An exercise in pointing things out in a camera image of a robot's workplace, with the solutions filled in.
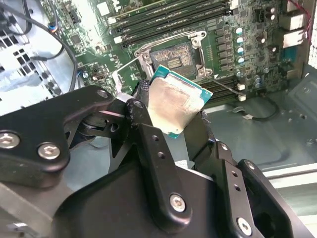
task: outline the blue component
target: blue component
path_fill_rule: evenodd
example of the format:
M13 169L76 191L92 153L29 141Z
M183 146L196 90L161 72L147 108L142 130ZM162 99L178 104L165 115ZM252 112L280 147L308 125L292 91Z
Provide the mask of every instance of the blue component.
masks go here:
M166 78L167 75L172 74L173 76L175 76L176 78L190 84L191 86L194 86L195 88L198 88L201 90L201 94L200 94L200 98L203 100L204 104L206 104L209 99L212 97L212 92L202 88L201 86L199 86L198 84L192 82L191 80L179 75L178 73L174 72L174 71L170 71L168 68L160 65L156 72L154 73L154 76L152 78L152 80L150 81L150 84L155 80L155 78L157 77L161 77L161 78ZM179 136L179 134L174 134L174 133L170 133L168 134L168 136L172 137L172 138L177 138Z
M49 24L48 24L48 28L49 28L50 30L55 30L55 29L56 29L56 25L55 25L54 23L49 23Z
M285 48L283 50L283 60L296 62L297 50L298 50L297 46L292 46L292 47Z

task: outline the silver screw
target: silver screw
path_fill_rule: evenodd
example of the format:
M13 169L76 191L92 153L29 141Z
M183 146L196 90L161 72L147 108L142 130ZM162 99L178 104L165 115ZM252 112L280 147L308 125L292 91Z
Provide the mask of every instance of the silver screw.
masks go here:
M149 59L149 58L150 58L150 55L149 55L148 53L145 53L145 54L143 55L143 59L147 60L147 59Z
M38 153L44 159L53 160L60 155L60 149L54 144L44 144L39 147Z
M20 138L10 132L0 133L0 148L12 149L20 143Z
M97 91L98 95L103 97L103 98L107 98L108 94L104 91L104 90L98 90Z
M263 73L269 73L269 68L265 68L265 69L263 70Z
M250 161L246 161L246 164L251 170L255 169L254 165Z
M138 108L143 108L142 103L140 103L139 101L134 101L133 104L137 106Z
M225 144L223 144L223 143L221 143L221 147L222 147L224 150L228 150L228 147L227 147Z
M88 78L89 77L89 74L88 74L88 72L83 72L83 78Z
M252 229L249 225L249 223L244 220L242 217L239 217L237 219L237 224L240 228L240 230L246 235L246 236L250 236L252 235Z
M176 194L172 194L171 197L169 198L170 205L176 212L183 212L185 211L186 204L183 198Z

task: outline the electrolytic capacitor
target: electrolytic capacitor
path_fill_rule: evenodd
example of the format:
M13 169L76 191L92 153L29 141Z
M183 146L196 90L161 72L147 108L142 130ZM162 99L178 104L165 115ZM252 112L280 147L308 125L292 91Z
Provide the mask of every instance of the electrolytic capacitor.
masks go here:
M274 15L274 14L271 14L271 13L266 14L265 17L266 17L268 20L271 20L271 21L273 21L273 20L275 19L275 15Z
M271 14L275 13L275 7L272 7L272 6L266 7L265 10Z
M263 36L258 36L257 37L257 41L261 44L264 44L265 43L265 38Z
M272 52L272 53L275 53L275 52L277 51L277 47L276 47L276 46L273 46L273 45L270 45L270 46L268 46L267 48L268 48L268 50L269 50L270 52Z
M244 58L243 57L238 57L237 58L237 62L238 63L243 63L244 62Z

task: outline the hole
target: hole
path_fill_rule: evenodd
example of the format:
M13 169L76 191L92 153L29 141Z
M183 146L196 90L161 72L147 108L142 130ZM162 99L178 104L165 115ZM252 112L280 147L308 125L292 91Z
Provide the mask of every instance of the hole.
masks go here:
M18 61L19 61L20 65L25 64L25 61L21 57L18 58Z
M28 66L23 66L24 71L28 74L31 72L30 68Z
M26 54L23 55L23 58L25 59L25 61L30 61L30 58Z
M161 159L165 159L165 154L163 152L158 152L158 157Z
M240 189L240 187L238 186L238 185L234 185L234 188L238 191L238 192L240 192L241 191L241 189Z
M70 136L70 131L65 133L66 140L68 140L69 136Z
M18 40L14 36L10 36L11 41L13 42L14 45L18 44Z
M97 91L98 95L103 97L103 98L107 98L108 94L104 91L104 90L98 90Z
M156 135L153 135L153 136L152 136L152 139L153 139L154 141L159 141L159 138L158 138Z
M299 117L300 117L301 119L304 119L304 120L307 119L307 116L304 115L304 114L300 114Z
M138 108L143 108L142 103L140 103L139 101L133 101L133 104L137 106Z
M32 70L34 70L35 69L35 65L31 62L31 63L29 63L29 67L32 69Z
M5 38L4 40L3 40L3 42L5 43L5 45L6 46L12 46L12 43L11 43L11 40L9 39L9 38Z
M119 129L119 125L116 124L116 123L113 123L111 126L110 126L110 131L111 132L115 132Z

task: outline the ram slot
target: ram slot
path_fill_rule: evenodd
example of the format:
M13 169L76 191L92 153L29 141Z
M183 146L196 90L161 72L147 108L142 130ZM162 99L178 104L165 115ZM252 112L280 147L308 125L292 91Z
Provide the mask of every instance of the ram slot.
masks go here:
M121 21L118 21L115 24L115 27L125 25L125 26L131 26L133 24L140 23L145 20L153 19L156 17L160 17L162 15L171 13L173 11L181 10L185 7L196 5L200 2L205 2L207 0L178 0L172 3L169 3L167 5L160 6L155 9L150 9L144 12L140 12L139 14L130 16L128 18L125 18Z
M205 3L196 5L195 9L193 9L193 7L190 7L187 9L176 11L176 12L173 12L169 15L165 15L165 16L162 16L160 18L151 19L151 20L142 22L140 24L134 25L132 27L128 27L128 28L124 27L121 29L121 33L117 32L117 31L114 33L117 33L117 35L137 34L141 31L146 31L146 30L151 29L151 28L156 27L156 26L168 24L171 21L177 21L177 20L181 20L182 18L190 17L193 14L198 14L198 13L201 13L203 11L206 11L206 9L211 10L211 9L218 8L221 6L225 6L225 3L218 2L215 4L215 3L213 3L212 0L210 0L210 1L207 1Z
M200 4L204 4L205 2L209 2L210 0L198 0L198 1L188 1L188 0L181 0L174 3L171 3L170 6L164 6L160 9L155 9L153 11L146 11L140 13L135 16L131 16L124 21L118 22L114 25L116 27L113 32L120 33L122 32L123 28L133 27L136 24L142 23L144 21L153 20L160 18L162 16L166 16L173 12L181 11L184 12L185 9L193 8ZM217 3L220 0L212 0L213 3Z
M219 80L219 82L230 88L236 88L237 85L237 81L234 79L234 77L221 79ZM213 93L211 99L209 100L209 102L211 103L221 102L228 99L235 99L237 96L230 90L220 86L219 84L216 84L215 82L204 83L201 84L201 86Z
M139 43L149 38L159 38L164 34L168 33L179 33L180 31L185 31L186 29L190 29L193 25L200 23L202 21L207 21L213 18L221 17L223 15L228 15L229 9L227 7L219 7L216 9L212 9L203 13L199 13L196 15L192 15L187 18L182 18L178 21L173 21L169 24L162 25L156 28L151 29L151 31L144 32L143 35L135 34L135 35L127 35L121 38L121 45L123 47L128 47L132 44Z

